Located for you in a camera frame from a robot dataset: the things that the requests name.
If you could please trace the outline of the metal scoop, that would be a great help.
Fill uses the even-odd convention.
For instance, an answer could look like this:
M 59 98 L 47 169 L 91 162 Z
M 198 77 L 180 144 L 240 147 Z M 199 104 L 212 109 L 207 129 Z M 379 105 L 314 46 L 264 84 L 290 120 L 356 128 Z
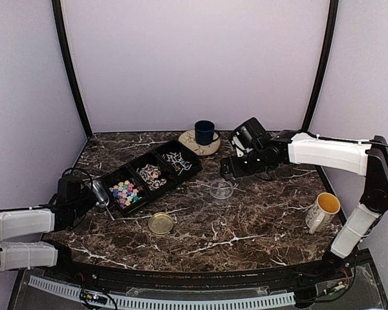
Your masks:
M 97 199 L 96 206 L 101 211 L 106 211 L 112 221 L 115 218 L 111 212 L 111 200 L 100 179 L 92 180 L 92 191 Z

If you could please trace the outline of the clear plastic jar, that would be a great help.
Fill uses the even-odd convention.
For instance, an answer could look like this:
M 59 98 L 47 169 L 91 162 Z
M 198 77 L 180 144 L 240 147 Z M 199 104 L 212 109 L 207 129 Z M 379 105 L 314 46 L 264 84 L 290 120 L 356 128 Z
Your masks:
M 233 194 L 232 183 L 225 180 L 215 180 L 209 187 L 212 202 L 216 205 L 226 205 Z

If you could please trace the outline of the black three-compartment candy tray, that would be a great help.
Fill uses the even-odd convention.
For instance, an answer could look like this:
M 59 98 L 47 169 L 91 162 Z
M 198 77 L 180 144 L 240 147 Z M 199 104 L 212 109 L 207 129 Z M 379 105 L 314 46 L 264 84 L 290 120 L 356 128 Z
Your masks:
M 111 203 L 122 216 L 177 188 L 202 170 L 199 157 L 171 140 L 102 176 Z

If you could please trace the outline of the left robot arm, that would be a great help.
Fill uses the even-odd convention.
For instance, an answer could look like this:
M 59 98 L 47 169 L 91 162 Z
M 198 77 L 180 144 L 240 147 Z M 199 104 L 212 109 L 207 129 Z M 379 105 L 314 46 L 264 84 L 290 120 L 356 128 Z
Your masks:
M 97 204 L 93 179 L 74 176 L 59 179 L 53 204 L 0 210 L 0 273 L 14 269 L 52 267 L 65 282 L 78 277 L 69 247 L 55 241 L 14 242 L 30 234 L 64 231 L 74 227 Z

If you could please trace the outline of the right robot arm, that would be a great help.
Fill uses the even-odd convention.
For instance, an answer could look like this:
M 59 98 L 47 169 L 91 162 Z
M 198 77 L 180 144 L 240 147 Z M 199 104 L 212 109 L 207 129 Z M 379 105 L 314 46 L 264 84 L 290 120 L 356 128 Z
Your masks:
M 358 206 L 348 217 L 329 247 L 330 253 L 317 267 L 323 280 L 342 269 L 358 242 L 388 211 L 388 144 L 382 136 L 370 140 L 330 138 L 296 130 L 251 136 L 244 127 L 233 132 L 234 156 L 221 160 L 220 174 L 226 181 L 274 169 L 280 164 L 308 164 L 353 172 L 365 178 Z

